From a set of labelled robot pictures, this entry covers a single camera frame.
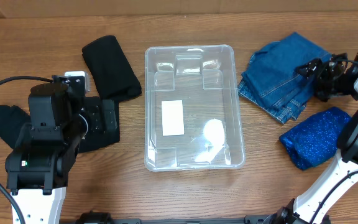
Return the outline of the blue jeans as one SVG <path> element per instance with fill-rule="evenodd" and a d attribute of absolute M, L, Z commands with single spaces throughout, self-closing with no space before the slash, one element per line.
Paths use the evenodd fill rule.
<path fill-rule="evenodd" d="M 281 124 L 296 120 L 314 95 L 313 80 L 296 68 L 313 59 L 327 62 L 331 53 L 294 32 L 253 53 L 238 84 L 239 95 Z"/>

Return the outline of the sparkly blue cloth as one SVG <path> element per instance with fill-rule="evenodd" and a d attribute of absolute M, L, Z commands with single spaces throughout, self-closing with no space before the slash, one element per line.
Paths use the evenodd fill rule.
<path fill-rule="evenodd" d="M 345 111 L 332 107 L 297 124 L 279 141 L 298 169 L 317 167 L 335 155 L 337 139 L 350 119 Z"/>

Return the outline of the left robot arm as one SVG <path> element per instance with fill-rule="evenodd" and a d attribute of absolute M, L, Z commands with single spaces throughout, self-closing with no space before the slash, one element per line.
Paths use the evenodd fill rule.
<path fill-rule="evenodd" d="M 46 83 L 28 98 L 29 140 L 7 157 L 7 188 L 15 223 L 58 223 L 69 171 L 81 148 L 102 147 L 117 133 L 118 104 L 87 98 L 85 86 Z"/>

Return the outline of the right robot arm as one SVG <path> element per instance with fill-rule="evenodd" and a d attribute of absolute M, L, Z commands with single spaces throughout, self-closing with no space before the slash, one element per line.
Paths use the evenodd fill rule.
<path fill-rule="evenodd" d="M 351 95 L 358 100 L 358 53 L 333 55 L 327 62 L 316 58 L 296 67 L 296 72 L 315 82 L 315 95 L 321 101 Z M 328 168 L 303 194 L 294 198 L 266 223 L 328 223 L 329 209 L 358 182 L 358 110 L 337 139 L 337 152 Z"/>

